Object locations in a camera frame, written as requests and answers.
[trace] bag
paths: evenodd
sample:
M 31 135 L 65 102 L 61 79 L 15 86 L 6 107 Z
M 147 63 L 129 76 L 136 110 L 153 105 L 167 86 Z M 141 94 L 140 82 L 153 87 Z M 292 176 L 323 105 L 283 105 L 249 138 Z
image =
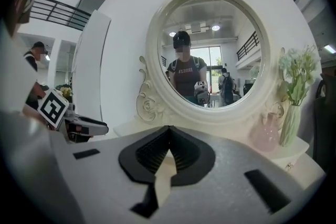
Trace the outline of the bag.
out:
M 226 77 L 222 82 L 222 97 L 226 105 L 233 103 L 233 81 L 232 78 Z
M 197 68 L 197 70 L 199 71 L 200 70 L 200 61 L 199 61 L 199 58 L 198 57 L 193 57 L 193 60 L 194 60 L 194 64 L 195 64 L 195 67 Z M 173 73 L 175 72 L 176 70 L 176 66 L 177 66 L 177 60 L 173 61 L 172 62 L 172 69 L 173 69 Z

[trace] ceiling light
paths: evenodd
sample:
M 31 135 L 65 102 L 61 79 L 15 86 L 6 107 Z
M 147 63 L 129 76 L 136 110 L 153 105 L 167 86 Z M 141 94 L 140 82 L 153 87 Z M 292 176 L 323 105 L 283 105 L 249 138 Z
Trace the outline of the ceiling light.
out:
M 219 30 L 220 29 L 220 26 L 219 25 L 214 25 L 213 27 L 212 27 L 212 30 L 213 31 L 217 31 L 217 30 Z
M 334 53 L 336 52 L 336 50 L 335 50 L 333 47 L 331 47 L 330 45 L 326 45 L 324 48 L 325 48 L 328 52 L 330 52 L 331 54 L 334 54 Z

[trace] cap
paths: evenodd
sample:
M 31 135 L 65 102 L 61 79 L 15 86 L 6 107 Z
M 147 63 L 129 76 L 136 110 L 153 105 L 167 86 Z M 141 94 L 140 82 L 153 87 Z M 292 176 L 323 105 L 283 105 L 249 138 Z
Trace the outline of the cap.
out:
M 43 48 L 44 54 L 45 55 L 48 54 L 48 52 L 46 51 L 46 47 L 44 46 L 44 44 L 41 41 L 38 41 L 38 42 L 34 43 L 32 49 L 34 49 L 34 48 Z
M 173 37 L 174 49 L 181 46 L 189 46 L 190 44 L 190 36 L 186 31 L 178 31 Z

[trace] glass vase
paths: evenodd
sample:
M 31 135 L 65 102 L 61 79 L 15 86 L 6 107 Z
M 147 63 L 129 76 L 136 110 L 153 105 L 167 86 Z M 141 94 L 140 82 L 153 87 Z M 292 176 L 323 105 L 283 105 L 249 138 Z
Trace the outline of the glass vase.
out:
M 275 113 L 268 113 L 266 124 L 260 123 L 251 133 L 253 146 L 264 152 L 273 151 L 279 144 L 279 133 L 277 116 Z
M 298 105 L 290 105 L 282 126 L 280 145 L 290 146 L 298 134 L 301 110 Z

